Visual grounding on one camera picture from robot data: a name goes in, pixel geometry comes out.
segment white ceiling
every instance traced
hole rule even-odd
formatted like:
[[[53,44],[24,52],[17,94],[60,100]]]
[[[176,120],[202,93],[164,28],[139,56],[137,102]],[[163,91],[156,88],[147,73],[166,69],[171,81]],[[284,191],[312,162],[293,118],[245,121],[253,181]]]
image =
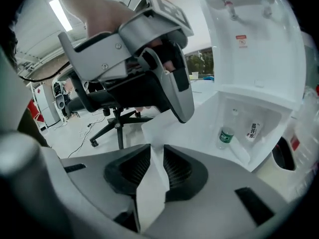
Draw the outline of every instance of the white ceiling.
[[[50,54],[55,56],[57,53],[54,51],[61,47],[57,35],[64,31],[64,28],[51,9],[50,1],[52,0],[25,0],[23,4],[15,26],[18,39],[16,57],[21,68],[36,68],[40,61],[45,59],[47,61]],[[122,1],[126,5],[130,2],[130,0],[117,1]],[[134,7],[139,1],[134,0]],[[66,10],[64,11],[73,28],[68,32],[69,38],[74,43],[83,41],[86,38],[84,24]]]

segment chair base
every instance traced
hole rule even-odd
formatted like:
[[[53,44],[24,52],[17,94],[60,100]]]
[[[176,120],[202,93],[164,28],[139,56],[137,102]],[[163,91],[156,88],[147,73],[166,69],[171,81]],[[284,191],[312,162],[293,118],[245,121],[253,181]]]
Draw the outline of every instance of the chair base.
[[[118,144],[119,149],[124,148],[123,143],[123,126],[125,124],[133,124],[133,123],[144,123],[150,121],[152,118],[141,118],[141,114],[137,111],[129,112],[121,116],[121,112],[123,108],[115,108],[113,109],[114,118],[108,119],[109,124],[102,128],[98,133],[96,133],[91,139],[91,145],[93,147],[98,146],[96,139],[101,137],[102,135],[106,134],[110,130],[116,128],[118,134]]]

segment window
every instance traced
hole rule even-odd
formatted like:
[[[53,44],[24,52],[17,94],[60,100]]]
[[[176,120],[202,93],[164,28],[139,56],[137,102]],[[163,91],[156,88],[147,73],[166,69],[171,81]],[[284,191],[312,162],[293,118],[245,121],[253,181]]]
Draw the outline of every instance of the window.
[[[214,76],[214,59],[211,48],[195,51],[185,55],[188,72],[198,72],[200,76]]]

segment ceiling light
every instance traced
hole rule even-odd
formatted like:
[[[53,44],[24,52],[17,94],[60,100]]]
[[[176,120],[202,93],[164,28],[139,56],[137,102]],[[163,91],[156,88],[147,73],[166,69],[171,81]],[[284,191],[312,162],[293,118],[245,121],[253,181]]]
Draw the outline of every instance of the ceiling light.
[[[64,27],[65,31],[70,31],[72,30],[71,24],[68,21],[62,6],[60,4],[59,0],[52,0],[50,3],[50,6],[52,10],[54,11],[55,15],[58,17],[59,21],[61,22],[62,26]]]

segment white bottle label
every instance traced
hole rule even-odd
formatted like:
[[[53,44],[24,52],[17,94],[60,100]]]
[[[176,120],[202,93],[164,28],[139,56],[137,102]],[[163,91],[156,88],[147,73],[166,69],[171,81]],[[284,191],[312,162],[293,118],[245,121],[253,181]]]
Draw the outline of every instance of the white bottle label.
[[[249,142],[253,142],[262,129],[263,125],[264,124],[261,121],[256,119],[253,120],[253,122],[250,123],[249,131],[246,133],[246,139]]]

